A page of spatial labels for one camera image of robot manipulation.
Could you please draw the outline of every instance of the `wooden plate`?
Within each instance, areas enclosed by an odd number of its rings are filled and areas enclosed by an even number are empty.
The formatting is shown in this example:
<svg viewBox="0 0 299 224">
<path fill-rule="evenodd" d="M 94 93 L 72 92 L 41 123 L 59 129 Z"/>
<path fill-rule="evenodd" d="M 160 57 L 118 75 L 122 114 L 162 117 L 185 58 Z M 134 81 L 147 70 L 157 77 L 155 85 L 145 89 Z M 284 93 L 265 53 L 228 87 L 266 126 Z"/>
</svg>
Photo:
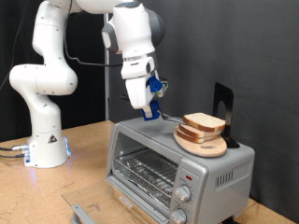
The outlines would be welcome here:
<svg viewBox="0 0 299 224">
<path fill-rule="evenodd" d="M 202 144 L 192 143 L 182 139 L 177 135 L 178 126 L 174 129 L 174 136 L 177 143 L 185 150 L 201 157 L 219 157 L 222 156 L 227 149 L 226 143 L 221 136 L 212 140 L 206 141 Z"/>
</svg>

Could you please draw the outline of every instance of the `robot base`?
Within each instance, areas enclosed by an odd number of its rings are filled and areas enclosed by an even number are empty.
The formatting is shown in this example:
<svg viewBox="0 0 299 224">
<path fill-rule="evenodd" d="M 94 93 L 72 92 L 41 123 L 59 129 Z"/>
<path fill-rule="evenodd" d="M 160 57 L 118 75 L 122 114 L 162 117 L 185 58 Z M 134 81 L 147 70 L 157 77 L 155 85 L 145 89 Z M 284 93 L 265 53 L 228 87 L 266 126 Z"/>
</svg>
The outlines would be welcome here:
<svg viewBox="0 0 299 224">
<path fill-rule="evenodd" d="M 61 130 L 53 133 L 37 133 L 27 140 L 30 155 L 24 157 L 25 166 L 51 168 L 62 165 L 70 156 L 67 139 Z"/>
</svg>

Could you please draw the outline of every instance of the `wooden table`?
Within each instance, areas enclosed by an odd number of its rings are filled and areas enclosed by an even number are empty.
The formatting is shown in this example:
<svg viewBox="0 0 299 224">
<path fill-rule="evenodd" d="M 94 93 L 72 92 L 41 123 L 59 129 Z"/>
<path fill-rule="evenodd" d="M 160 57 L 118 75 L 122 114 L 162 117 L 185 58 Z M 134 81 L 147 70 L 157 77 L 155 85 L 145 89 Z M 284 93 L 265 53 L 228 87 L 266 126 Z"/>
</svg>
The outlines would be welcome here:
<svg viewBox="0 0 299 224">
<path fill-rule="evenodd" d="M 59 167 L 29 168 L 23 165 L 23 159 L 1 158 L 0 224 L 70 223 L 73 212 L 62 194 L 94 185 L 106 177 L 113 125 L 111 121 L 103 121 L 63 130 L 72 156 Z M 0 147 L 24 144 L 26 139 L 0 143 Z M 1 151 L 1 154 L 13 153 Z M 237 221 L 242 224 L 294 223 L 253 200 L 249 200 L 249 206 Z"/>
</svg>

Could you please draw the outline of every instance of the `logo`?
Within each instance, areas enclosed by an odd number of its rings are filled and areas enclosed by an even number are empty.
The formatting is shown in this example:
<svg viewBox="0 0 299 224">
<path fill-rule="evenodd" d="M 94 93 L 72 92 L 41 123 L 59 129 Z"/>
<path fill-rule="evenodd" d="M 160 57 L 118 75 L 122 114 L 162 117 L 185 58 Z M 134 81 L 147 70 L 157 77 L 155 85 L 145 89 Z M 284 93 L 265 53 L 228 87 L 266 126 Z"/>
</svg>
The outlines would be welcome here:
<svg viewBox="0 0 299 224">
<path fill-rule="evenodd" d="M 122 196 L 120 196 L 120 200 L 127 205 L 129 208 L 133 208 L 133 205 L 131 203 L 129 203 L 125 198 L 123 198 Z"/>
<path fill-rule="evenodd" d="M 48 144 L 50 143 L 54 143 L 54 142 L 57 142 L 57 139 L 55 138 L 54 134 L 50 136 L 50 140 L 48 142 Z"/>
</svg>

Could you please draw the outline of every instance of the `control knob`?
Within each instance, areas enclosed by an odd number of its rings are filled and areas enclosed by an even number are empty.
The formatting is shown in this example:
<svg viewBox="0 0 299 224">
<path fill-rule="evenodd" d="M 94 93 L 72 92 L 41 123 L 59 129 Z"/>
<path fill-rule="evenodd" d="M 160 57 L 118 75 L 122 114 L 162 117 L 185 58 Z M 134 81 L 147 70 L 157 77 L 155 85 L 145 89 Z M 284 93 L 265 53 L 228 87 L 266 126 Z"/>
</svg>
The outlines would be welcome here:
<svg viewBox="0 0 299 224">
<path fill-rule="evenodd" d="M 187 186 L 177 188 L 176 194 L 183 202 L 187 202 L 191 198 L 191 192 Z"/>
<path fill-rule="evenodd" d="M 171 218 L 176 224 L 184 224 L 187 221 L 186 214 L 182 209 L 178 209 L 171 214 Z"/>
</svg>

